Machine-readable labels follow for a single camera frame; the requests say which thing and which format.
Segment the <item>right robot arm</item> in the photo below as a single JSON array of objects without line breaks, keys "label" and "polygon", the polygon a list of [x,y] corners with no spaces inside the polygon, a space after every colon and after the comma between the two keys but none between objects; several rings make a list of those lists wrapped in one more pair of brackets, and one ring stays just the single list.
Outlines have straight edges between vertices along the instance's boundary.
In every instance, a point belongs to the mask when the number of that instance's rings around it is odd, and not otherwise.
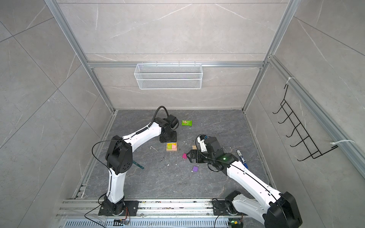
[{"label": "right robot arm", "polygon": [[243,213],[263,224],[266,228],[298,228],[303,220],[297,202],[289,192],[281,193],[272,188],[231,153],[225,153],[216,137],[199,135],[196,149],[187,154],[190,162],[206,163],[213,172],[222,172],[240,184],[253,199],[238,191],[225,198],[230,214]]}]

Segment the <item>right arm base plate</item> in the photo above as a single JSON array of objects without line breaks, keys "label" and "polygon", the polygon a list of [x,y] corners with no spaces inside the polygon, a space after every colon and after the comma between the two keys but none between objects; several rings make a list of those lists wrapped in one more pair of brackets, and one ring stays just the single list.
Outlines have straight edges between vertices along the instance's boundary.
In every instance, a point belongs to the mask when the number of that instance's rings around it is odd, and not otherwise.
[{"label": "right arm base plate", "polygon": [[238,212],[231,203],[228,203],[225,200],[217,200],[213,199],[211,201],[213,207],[213,213],[215,216],[241,216],[245,215],[241,212]]}]

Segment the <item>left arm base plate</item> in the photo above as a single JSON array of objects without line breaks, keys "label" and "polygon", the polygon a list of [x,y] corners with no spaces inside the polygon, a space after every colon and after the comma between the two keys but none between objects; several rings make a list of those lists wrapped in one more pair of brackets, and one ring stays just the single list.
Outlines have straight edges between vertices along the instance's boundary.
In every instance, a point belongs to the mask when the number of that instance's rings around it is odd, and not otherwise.
[{"label": "left arm base plate", "polygon": [[119,203],[111,203],[108,200],[101,204],[98,212],[99,216],[136,216],[138,211],[139,201],[127,200]]}]

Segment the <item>natural wood block long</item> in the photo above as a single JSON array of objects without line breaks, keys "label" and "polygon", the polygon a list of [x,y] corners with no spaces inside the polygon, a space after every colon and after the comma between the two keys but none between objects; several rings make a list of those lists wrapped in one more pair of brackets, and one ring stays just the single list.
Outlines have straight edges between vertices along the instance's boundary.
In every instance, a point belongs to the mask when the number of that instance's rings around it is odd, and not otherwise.
[{"label": "natural wood block long", "polygon": [[[172,142],[169,142],[169,143],[172,143]],[[176,142],[174,142],[174,143],[176,143]],[[168,143],[167,143],[168,144]],[[167,144],[166,144],[166,150],[167,150]],[[176,152],[176,151],[173,151],[172,149],[171,150],[167,150],[168,152]]]}]

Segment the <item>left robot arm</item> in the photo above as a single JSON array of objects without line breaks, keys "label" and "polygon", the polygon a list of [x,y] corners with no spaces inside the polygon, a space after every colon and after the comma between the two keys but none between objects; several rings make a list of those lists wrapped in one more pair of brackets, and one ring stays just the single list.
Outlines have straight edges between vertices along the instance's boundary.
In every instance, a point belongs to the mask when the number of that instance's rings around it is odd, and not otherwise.
[{"label": "left robot arm", "polygon": [[102,209],[114,216],[126,213],[124,184],[126,173],[133,164],[133,152],[155,137],[159,137],[161,143],[176,143],[178,126],[178,119],[170,115],[164,106],[160,106],[147,126],[123,137],[116,135],[109,140],[106,163],[102,163],[109,172]]}]

